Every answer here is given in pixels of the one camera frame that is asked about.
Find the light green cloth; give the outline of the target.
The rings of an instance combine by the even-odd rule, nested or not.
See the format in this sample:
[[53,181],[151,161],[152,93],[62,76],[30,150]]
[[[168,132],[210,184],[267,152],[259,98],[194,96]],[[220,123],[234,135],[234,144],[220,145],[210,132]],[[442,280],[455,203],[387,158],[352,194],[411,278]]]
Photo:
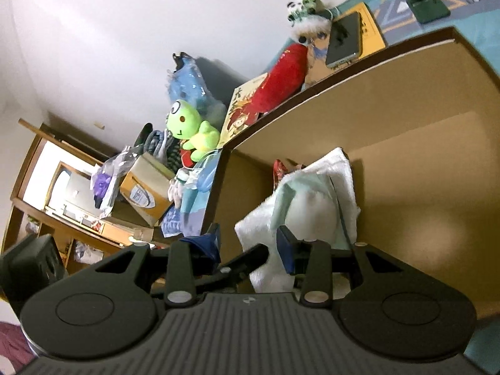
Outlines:
[[287,226],[299,240],[322,240],[340,250],[349,248],[337,192],[326,174],[294,173],[275,190],[269,229]]

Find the white towel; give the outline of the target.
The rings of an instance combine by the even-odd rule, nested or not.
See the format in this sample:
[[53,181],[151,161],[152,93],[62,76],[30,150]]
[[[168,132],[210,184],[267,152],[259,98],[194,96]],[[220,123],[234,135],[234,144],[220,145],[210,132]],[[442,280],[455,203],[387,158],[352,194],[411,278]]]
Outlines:
[[353,173],[341,148],[281,180],[273,194],[236,223],[235,232],[247,251],[268,246],[267,263],[250,274],[257,293],[293,290],[294,278],[286,272],[277,249],[276,230],[287,226],[298,240],[322,240],[334,249],[347,250],[357,240]]

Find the patterned ribbon scarf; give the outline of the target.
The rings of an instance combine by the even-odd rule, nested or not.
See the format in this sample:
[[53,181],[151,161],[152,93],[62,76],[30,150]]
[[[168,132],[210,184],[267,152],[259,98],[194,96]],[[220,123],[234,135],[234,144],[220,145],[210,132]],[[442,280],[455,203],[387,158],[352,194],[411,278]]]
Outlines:
[[278,187],[285,175],[298,170],[302,170],[304,167],[304,164],[295,162],[291,159],[286,159],[285,161],[282,161],[281,159],[275,159],[273,163],[274,189]]

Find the yellow tissue box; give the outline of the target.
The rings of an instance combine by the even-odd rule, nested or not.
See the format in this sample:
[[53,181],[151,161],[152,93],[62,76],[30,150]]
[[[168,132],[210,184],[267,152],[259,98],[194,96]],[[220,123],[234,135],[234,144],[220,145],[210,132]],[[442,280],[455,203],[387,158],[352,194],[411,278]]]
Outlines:
[[149,227],[157,224],[172,204],[168,191],[175,173],[149,153],[139,156],[119,191]]

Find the green frog plush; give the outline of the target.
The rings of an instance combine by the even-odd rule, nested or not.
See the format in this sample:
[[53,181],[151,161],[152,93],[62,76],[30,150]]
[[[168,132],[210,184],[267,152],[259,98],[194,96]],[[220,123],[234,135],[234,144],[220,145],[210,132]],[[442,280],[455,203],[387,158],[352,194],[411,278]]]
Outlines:
[[202,160],[219,144],[219,130],[184,100],[176,100],[172,104],[166,128],[172,136],[182,141],[182,149],[189,151],[193,162]]

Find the red cartoon book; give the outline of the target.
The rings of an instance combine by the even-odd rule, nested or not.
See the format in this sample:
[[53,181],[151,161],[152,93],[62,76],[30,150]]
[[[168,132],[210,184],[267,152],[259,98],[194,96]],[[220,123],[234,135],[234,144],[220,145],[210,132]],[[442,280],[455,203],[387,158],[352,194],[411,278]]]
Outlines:
[[259,113],[253,110],[252,100],[255,92],[265,81],[267,75],[267,73],[264,73],[249,80],[233,91],[228,112],[220,131],[218,149],[221,149],[228,141],[258,120]]

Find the red plush pillow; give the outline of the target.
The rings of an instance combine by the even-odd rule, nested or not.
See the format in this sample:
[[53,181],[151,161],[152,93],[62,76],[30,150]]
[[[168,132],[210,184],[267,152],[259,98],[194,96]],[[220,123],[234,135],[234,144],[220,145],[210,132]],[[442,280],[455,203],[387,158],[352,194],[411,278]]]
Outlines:
[[283,104],[300,90],[307,71],[308,49],[299,43],[289,45],[253,94],[250,113],[268,113]]

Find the brown cardboard box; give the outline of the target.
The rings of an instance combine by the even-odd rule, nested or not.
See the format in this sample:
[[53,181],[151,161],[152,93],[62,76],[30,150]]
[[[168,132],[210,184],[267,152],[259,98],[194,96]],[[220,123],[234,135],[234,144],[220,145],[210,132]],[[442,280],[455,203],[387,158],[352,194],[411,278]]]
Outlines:
[[408,39],[290,98],[229,141],[204,223],[221,256],[272,191],[276,159],[352,165],[358,237],[499,313],[499,77],[455,29]]

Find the smartphone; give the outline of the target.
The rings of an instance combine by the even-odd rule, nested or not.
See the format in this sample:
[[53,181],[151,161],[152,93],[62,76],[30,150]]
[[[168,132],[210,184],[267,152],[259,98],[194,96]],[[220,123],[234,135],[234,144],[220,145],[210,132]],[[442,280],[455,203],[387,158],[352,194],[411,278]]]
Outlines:
[[354,11],[332,23],[325,65],[333,69],[359,58],[361,53],[361,15]]

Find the yellow book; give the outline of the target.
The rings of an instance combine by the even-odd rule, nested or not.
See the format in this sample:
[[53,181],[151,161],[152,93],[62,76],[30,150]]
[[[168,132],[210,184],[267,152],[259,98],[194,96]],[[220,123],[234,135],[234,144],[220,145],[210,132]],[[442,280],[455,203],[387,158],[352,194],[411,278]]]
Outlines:
[[313,86],[385,47],[375,16],[366,3],[360,2],[335,19],[329,31],[310,40],[304,87]]

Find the panda plush toy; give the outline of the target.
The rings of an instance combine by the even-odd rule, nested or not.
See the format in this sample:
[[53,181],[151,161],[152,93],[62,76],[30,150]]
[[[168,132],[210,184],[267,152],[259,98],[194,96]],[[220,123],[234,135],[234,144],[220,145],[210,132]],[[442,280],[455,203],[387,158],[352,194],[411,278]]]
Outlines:
[[321,0],[292,0],[287,4],[287,19],[292,39],[305,45],[331,29],[333,14]]

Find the blue patterned bedsheet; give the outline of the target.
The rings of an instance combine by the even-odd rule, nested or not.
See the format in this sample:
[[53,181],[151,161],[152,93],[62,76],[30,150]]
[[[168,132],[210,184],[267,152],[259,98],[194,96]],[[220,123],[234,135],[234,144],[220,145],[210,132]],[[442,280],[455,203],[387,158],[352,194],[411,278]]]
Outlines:
[[455,28],[499,72],[499,0],[347,0],[345,13],[365,3],[389,45]]

